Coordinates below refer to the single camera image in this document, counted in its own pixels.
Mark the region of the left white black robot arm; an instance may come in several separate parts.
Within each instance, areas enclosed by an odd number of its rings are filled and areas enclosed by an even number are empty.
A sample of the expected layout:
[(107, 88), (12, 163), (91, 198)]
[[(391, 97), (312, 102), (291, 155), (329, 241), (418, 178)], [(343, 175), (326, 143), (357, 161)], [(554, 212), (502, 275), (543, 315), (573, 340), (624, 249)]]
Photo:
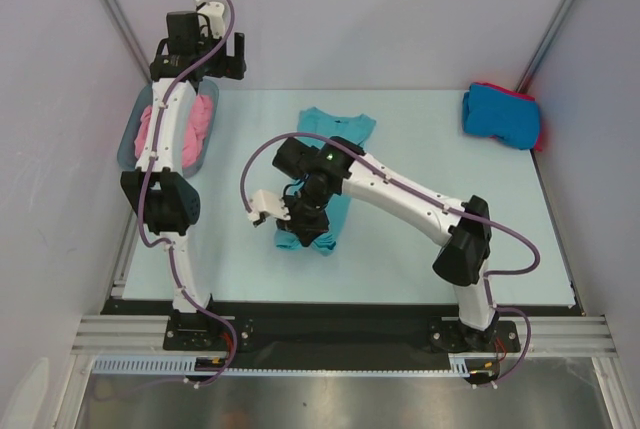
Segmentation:
[(202, 349), (219, 341), (221, 325), (198, 314), (210, 297), (197, 288), (188, 231), (198, 222), (201, 202), (184, 174), (182, 147), (193, 104), (210, 80), (241, 80), (246, 73), (245, 37), (223, 19), (223, 9), (216, 3), (167, 14), (167, 36), (150, 64), (148, 132), (134, 169), (120, 176), (142, 243), (168, 255), (172, 315), (189, 321), (185, 334)]

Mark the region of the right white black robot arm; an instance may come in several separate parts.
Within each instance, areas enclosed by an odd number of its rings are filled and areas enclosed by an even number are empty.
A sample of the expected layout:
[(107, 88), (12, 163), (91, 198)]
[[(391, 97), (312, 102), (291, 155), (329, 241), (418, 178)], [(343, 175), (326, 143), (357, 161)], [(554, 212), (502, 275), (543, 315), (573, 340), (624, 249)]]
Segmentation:
[(434, 272), (452, 285), (458, 302), (463, 342), (484, 350), (497, 338), (499, 316), (480, 279), (490, 254), (491, 229), (485, 200), (448, 198), (395, 173), (361, 147), (332, 137), (322, 147), (290, 137), (278, 148), (273, 166), (299, 183), (283, 196), (286, 210), (279, 230), (309, 247), (332, 229), (330, 202), (348, 196), (409, 224), (440, 250)]

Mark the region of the teal t shirt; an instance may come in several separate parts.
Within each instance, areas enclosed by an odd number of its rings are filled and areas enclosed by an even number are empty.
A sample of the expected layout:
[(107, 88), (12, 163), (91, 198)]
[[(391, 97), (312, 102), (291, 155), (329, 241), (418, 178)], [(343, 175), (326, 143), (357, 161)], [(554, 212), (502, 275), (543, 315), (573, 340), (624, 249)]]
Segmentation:
[[(365, 114), (356, 117), (332, 115), (311, 107), (299, 112), (297, 131), (314, 133), (326, 138), (341, 137), (361, 147), (370, 138), (376, 127), (376, 120)], [(348, 196), (333, 196), (326, 207), (329, 228), (326, 233), (314, 239), (309, 249), (322, 256), (330, 256), (338, 245), (344, 228), (351, 199)]]

